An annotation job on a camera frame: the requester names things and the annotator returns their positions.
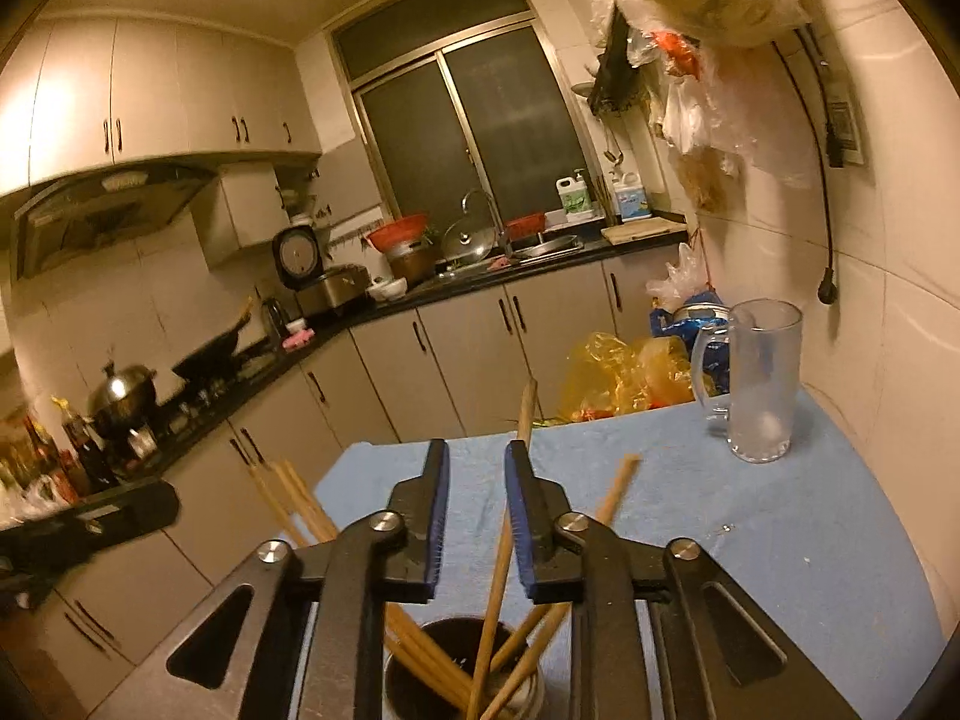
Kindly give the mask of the red basin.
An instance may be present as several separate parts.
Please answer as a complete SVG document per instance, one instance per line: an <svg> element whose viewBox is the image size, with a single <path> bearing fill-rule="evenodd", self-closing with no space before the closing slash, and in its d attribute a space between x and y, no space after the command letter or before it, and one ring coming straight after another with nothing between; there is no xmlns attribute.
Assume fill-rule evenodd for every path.
<svg viewBox="0 0 960 720"><path fill-rule="evenodd" d="M377 252L387 254L398 245L409 244L410 242L420 241L423 238L423 232L427 231L428 216L425 213L418 215L402 216L398 220L390 223L381 224L366 236L368 241Z"/></svg>

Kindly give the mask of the black perforated utensil holder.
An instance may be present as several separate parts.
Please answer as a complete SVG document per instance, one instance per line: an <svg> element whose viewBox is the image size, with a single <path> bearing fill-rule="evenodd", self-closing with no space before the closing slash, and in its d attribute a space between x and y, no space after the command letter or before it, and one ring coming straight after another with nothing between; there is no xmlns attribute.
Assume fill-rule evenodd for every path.
<svg viewBox="0 0 960 720"><path fill-rule="evenodd" d="M469 718L475 688L475 667L482 644L481 617L446 617L427 622L413 633L413 624L397 627L398 613L387 616L384 706L387 718ZM514 668L523 663L527 642L511 639L514 631L498 622L491 661L477 700L477 718L505 687ZM508 658L501 650L512 647ZM540 718L545 684L540 671L531 671L511 694L496 718Z"/></svg>

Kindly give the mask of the wooden cutting board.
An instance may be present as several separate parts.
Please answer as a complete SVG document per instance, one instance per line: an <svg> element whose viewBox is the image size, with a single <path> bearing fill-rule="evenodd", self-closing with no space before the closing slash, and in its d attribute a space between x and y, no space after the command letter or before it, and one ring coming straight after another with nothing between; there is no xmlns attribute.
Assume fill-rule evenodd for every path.
<svg viewBox="0 0 960 720"><path fill-rule="evenodd" d="M664 216L649 216L649 218L640 218L639 220L604 227L601 234L602 238L610 245L626 245L685 231L685 223L669 220Z"/></svg>

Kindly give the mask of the yellow plastic bag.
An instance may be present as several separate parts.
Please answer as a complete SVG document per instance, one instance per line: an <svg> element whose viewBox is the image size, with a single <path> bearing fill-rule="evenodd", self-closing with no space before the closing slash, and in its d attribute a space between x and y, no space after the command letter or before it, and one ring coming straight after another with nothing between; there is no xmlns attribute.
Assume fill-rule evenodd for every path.
<svg viewBox="0 0 960 720"><path fill-rule="evenodd" d="M566 422L683 405L695 399L692 366L677 337L640 338L590 333L568 355L556 416Z"/></svg>

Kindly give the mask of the upper wall cabinets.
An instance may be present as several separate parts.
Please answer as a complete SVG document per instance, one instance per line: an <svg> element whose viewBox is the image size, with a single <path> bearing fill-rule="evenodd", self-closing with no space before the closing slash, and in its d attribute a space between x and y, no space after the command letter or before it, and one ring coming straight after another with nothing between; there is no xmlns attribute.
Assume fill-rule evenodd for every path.
<svg viewBox="0 0 960 720"><path fill-rule="evenodd" d="M166 20L39 21L2 70L2 192L189 154L317 153L288 47Z"/></svg>

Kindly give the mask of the dark kitchen window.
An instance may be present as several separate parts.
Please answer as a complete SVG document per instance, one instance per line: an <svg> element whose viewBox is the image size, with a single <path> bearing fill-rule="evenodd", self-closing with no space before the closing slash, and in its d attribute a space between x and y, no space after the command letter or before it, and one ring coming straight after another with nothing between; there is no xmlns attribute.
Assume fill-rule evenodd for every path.
<svg viewBox="0 0 960 720"><path fill-rule="evenodd" d="M335 52L379 187L397 216L443 231L601 199L573 96L529 0L391 0L337 28Z"/></svg>

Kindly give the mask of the clear glass mug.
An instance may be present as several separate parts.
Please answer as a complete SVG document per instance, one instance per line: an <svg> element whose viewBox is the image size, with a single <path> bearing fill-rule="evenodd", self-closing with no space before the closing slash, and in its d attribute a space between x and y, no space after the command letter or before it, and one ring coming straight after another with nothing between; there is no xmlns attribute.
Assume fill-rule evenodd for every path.
<svg viewBox="0 0 960 720"><path fill-rule="evenodd" d="M768 463L793 442L799 390L802 310L781 299L757 298L727 310L727 322L703 328L690 361L693 397L704 417L726 429L732 454L747 463ZM710 397L704 383L709 343L729 351L729 392Z"/></svg>

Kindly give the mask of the white detergent bottle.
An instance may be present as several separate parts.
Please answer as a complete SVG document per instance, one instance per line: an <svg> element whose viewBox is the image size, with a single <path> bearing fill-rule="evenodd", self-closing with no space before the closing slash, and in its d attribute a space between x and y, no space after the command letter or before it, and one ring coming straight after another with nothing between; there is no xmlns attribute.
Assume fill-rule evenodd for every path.
<svg viewBox="0 0 960 720"><path fill-rule="evenodd" d="M594 202L582 169L576 169L571 176L560 177L555 188L568 223L589 221L594 216Z"/></svg>

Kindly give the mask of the steel pot with lid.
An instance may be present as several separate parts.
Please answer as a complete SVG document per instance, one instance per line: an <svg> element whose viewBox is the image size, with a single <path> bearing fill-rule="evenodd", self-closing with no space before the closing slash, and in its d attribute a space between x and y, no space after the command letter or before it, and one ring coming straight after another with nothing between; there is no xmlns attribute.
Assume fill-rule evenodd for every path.
<svg viewBox="0 0 960 720"><path fill-rule="evenodd" d="M132 364L117 369L114 361L103 367L104 380L88 397L89 417L101 437L139 429L156 410L155 369Z"/></svg>

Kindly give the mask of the black wok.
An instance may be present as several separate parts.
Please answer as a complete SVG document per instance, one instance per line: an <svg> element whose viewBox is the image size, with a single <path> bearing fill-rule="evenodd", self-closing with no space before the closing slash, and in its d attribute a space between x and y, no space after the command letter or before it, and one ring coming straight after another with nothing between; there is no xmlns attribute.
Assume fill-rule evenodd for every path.
<svg viewBox="0 0 960 720"><path fill-rule="evenodd" d="M254 300L249 298L235 323L215 338L207 341L199 349L192 351L172 366L172 374L178 376L185 383L210 382L213 379L223 379L224 374L231 369L233 355L238 348L241 330L251 321Z"/></svg>

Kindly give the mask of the glass pot lid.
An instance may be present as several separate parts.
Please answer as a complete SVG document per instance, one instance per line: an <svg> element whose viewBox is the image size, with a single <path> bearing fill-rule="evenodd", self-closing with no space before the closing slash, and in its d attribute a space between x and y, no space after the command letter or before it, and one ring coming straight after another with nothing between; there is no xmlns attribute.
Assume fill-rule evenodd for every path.
<svg viewBox="0 0 960 720"><path fill-rule="evenodd" d="M443 234L443 259L454 265L472 265L486 259L499 243L494 201L485 190L472 188L460 200L459 218Z"/></svg>

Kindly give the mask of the blue towel mat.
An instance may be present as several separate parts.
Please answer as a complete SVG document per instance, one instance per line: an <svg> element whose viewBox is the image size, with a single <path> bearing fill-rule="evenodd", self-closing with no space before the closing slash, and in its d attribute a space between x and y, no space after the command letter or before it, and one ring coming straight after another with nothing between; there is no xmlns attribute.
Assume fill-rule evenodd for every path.
<svg viewBox="0 0 960 720"><path fill-rule="evenodd" d="M513 433L448 440L451 490L436 596L418 622L482 616L505 510ZM921 562L866 463L809 395L788 455L734 457L697 405L532 433L535 473L575 511L599 509L625 455L640 468L613 530L664 546L688 536L794 640L861 718L898 718L946 646ZM418 475L428 444L348 447L313 488L343 528Z"/></svg>

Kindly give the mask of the black range hood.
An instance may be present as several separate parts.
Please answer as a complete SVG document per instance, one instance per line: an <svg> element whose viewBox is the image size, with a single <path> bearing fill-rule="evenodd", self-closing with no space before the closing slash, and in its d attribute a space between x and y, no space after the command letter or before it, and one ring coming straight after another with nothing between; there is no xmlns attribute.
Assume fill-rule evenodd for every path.
<svg viewBox="0 0 960 720"><path fill-rule="evenodd" d="M10 277L37 277L80 255L160 231L217 174L149 161L59 179L13 215Z"/></svg>

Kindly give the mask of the grey rice cooker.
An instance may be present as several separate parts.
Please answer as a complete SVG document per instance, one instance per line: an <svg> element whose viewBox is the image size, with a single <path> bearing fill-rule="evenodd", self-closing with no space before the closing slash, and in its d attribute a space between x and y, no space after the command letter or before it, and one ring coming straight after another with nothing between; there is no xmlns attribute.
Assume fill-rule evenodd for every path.
<svg viewBox="0 0 960 720"><path fill-rule="evenodd" d="M327 265L319 236L309 224L293 224L272 239L281 284L295 294L304 317L343 312L368 299L371 278L361 265Z"/></svg>

